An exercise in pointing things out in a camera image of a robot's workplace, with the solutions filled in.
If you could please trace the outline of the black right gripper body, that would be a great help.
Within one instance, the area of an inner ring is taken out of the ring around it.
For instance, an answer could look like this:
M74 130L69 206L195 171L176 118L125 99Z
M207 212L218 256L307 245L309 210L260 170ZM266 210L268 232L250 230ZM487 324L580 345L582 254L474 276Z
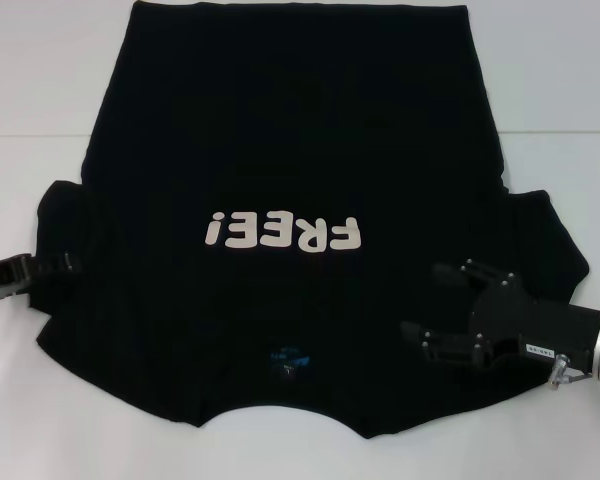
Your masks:
M490 343L495 359L518 354L548 362L564 355L585 374L593 370L599 330L599 310L535 298L517 276L487 283L468 323L468 333Z

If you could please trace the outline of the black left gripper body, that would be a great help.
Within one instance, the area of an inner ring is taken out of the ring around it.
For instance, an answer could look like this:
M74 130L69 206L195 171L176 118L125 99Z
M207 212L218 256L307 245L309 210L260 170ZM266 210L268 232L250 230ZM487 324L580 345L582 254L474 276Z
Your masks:
M31 282L30 260L30 254L21 254L0 260L0 296L18 295L29 287Z

